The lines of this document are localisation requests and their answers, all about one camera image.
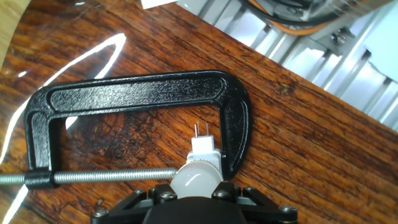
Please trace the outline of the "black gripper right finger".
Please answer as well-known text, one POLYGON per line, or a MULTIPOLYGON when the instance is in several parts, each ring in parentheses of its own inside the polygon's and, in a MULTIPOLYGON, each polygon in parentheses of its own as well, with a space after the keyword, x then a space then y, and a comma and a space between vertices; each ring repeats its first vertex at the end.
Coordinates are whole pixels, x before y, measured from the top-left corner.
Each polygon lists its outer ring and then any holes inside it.
POLYGON ((298 210, 292 205, 278 205, 254 187, 239 187, 221 182, 213 191, 213 200, 231 205, 228 215, 238 215, 238 223, 298 223, 298 210))

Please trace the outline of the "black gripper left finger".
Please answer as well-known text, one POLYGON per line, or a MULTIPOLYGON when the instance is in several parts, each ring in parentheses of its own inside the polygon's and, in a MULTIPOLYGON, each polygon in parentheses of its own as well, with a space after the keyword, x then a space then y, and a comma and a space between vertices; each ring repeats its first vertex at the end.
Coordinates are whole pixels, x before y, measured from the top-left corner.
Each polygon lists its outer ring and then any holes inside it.
POLYGON ((91 224, 127 224, 143 223, 149 210, 171 200, 176 200, 177 194, 169 184, 156 185, 154 188, 135 190, 121 200, 110 210, 101 208, 90 216, 91 224))

